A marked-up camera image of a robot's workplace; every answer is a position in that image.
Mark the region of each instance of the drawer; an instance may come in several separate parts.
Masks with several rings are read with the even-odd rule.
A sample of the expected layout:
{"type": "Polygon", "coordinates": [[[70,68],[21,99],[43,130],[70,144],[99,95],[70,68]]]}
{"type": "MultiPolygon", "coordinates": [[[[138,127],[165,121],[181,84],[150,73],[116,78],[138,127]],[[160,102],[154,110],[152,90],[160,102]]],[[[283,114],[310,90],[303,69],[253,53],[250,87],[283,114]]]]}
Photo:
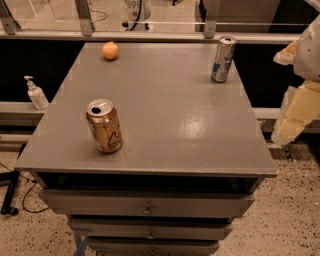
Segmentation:
{"type": "Polygon", "coordinates": [[[83,236],[123,237],[190,240],[223,240],[232,231],[231,225],[213,224],[194,218],[177,220],[175,218],[69,218],[71,229],[83,236]]]}
{"type": "Polygon", "coordinates": [[[95,251],[148,253],[151,255],[158,253],[209,255],[215,253],[219,248],[218,243],[184,240],[150,241],[139,239],[87,238],[86,244],[95,251]]]}
{"type": "Polygon", "coordinates": [[[254,202],[247,194],[41,190],[57,214],[158,217],[241,217],[254,202]]]}

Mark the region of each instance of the drawer handle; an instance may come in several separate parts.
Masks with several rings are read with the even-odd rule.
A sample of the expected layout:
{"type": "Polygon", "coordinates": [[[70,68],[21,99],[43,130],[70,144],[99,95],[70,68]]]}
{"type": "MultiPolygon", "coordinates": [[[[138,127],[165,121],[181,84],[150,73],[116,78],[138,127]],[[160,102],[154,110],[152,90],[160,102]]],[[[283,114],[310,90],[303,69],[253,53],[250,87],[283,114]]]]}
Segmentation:
{"type": "Polygon", "coordinates": [[[147,238],[148,238],[149,240],[155,239],[154,235],[153,235],[151,232],[150,232],[150,234],[147,236],[147,238]]]}
{"type": "Polygon", "coordinates": [[[147,208],[143,211],[143,214],[146,215],[146,216],[150,216],[152,215],[152,211],[150,210],[150,207],[149,205],[147,206],[147,208]]]}

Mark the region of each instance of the pump bottle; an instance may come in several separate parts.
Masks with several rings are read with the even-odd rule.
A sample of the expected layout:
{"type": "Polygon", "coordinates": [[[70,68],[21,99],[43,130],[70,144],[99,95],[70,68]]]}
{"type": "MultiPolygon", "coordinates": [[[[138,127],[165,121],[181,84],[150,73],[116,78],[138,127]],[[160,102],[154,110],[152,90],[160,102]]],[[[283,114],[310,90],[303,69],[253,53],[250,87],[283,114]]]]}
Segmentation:
{"type": "Polygon", "coordinates": [[[33,79],[32,76],[25,76],[24,79],[28,81],[28,95],[34,106],[37,109],[46,109],[49,106],[49,102],[42,89],[33,83],[33,81],[31,80],[33,79]]]}

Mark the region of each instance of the pump nozzle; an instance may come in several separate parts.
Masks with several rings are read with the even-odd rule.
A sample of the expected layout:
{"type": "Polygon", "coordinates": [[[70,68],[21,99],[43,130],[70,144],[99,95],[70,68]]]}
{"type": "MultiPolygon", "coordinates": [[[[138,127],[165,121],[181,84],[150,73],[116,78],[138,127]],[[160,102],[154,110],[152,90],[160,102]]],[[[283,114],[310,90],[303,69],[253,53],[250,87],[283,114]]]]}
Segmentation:
{"type": "Polygon", "coordinates": [[[24,79],[29,82],[31,79],[33,79],[33,77],[32,76],[24,76],[24,79]]]}

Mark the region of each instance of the gold can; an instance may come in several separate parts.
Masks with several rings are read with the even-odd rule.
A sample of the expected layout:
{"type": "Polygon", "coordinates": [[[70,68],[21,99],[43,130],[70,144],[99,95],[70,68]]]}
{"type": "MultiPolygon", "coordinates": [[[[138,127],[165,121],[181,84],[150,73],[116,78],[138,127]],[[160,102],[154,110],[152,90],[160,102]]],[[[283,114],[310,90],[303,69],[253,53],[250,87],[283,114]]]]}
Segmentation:
{"type": "Polygon", "coordinates": [[[107,99],[91,101],[87,120],[98,150],[113,153],[122,146],[122,135],[116,108],[107,99]]]}

